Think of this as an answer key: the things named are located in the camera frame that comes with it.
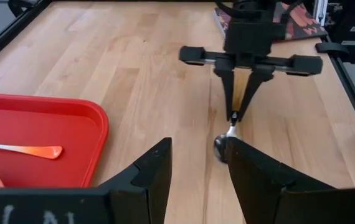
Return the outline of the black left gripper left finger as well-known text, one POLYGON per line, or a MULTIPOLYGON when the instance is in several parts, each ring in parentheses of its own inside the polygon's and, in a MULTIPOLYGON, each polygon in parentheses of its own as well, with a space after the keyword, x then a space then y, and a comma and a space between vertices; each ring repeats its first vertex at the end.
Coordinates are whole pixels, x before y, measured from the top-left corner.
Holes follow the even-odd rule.
POLYGON ((110 224, 164 224, 172 177, 172 138, 163 138, 98 186, 107 191, 110 224))

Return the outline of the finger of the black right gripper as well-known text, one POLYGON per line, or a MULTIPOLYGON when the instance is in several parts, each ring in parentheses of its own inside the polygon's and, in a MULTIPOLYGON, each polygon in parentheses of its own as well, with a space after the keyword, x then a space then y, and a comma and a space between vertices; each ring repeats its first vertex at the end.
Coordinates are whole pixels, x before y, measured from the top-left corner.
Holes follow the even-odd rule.
POLYGON ((255 68, 252 70, 248 78, 247 86, 245 87, 240 109, 238 110, 237 119, 239 121, 244 117, 244 114, 260 85, 273 78, 273 72, 273 68, 255 68))
POLYGON ((217 58, 214 73, 221 78, 225 94, 225 108, 227 121, 233 121, 233 95, 234 95, 234 68, 235 62, 227 58, 217 58))

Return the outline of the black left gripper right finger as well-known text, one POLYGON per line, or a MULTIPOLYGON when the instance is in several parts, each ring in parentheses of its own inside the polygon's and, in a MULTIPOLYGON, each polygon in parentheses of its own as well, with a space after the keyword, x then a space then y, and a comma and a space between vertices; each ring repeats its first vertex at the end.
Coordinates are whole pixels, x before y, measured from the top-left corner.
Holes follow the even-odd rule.
POLYGON ((283 190, 305 192, 333 188, 234 137, 227 139, 226 156, 247 224, 274 224, 283 190))

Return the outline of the metal spoon orange handle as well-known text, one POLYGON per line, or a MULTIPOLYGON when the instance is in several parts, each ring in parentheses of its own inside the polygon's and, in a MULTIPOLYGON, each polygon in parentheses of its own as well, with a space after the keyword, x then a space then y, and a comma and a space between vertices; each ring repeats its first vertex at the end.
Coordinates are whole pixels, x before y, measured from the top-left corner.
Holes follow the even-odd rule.
POLYGON ((233 95, 233 121, 229 122, 229 129, 226 133, 218 135, 214 139, 215 156, 223 163, 227 163, 227 138, 229 136, 238 137, 236 124, 238 122, 238 110, 244 96, 245 87, 249 79, 250 72, 247 70, 236 70, 234 72, 234 95, 233 95))

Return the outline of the metal fork orange handle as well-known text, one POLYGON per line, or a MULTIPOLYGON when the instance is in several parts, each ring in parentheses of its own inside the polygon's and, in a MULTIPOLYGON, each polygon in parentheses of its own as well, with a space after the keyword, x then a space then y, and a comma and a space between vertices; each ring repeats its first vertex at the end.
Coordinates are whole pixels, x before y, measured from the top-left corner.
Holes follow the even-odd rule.
POLYGON ((6 151, 20 152, 46 159, 56 159, 63 152, 62 146, 12 146, 0 144, 0 149, 6 151))

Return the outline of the red plastic tray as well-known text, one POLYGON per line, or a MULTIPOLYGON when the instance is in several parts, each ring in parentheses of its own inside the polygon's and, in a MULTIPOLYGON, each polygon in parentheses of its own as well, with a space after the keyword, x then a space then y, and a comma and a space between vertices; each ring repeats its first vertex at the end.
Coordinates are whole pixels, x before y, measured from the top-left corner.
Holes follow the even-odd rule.
POLYGON ((63 148, 56 159, 0 150, 0 179, 6 187, 88 187, 108 128, 91 101, 0 94, 0 144, 63 148))

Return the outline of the illustrated book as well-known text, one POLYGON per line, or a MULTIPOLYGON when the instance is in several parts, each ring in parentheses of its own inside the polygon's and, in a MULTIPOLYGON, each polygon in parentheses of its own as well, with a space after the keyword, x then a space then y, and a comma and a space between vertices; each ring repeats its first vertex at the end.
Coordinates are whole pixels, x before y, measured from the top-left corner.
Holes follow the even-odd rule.
MULTIPOLYGON (((216 7, 214 9, 214 17, 217 25, 225 37, 230 16, 224 11, 216 7)), ((290 18, 286 27, 285 40, 300 40, 315 37, 325 37, 328 33, 306 10, 303 4, 294 8, 290 13, 290 18)))

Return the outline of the black metal table frame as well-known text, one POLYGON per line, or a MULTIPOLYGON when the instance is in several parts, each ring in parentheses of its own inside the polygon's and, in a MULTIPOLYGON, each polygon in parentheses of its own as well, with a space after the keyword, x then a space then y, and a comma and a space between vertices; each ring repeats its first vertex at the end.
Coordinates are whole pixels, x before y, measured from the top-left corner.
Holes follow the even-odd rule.
MULTIPOLYGON (((88 1, 88 2, 149 2, 150 0, 0 0, 0 4, 7 4, 15 19, 0 31, 0 51, 5 48, 19 33, 21 33, 50 3, 57 1, 88 1)), ((330 36, 321 38, 321 43, 315 48, 319 53, 327 53, 341 80, 344 89, 355 109, 355 84, 344 66, 349 50, 336 42, 330 36)))

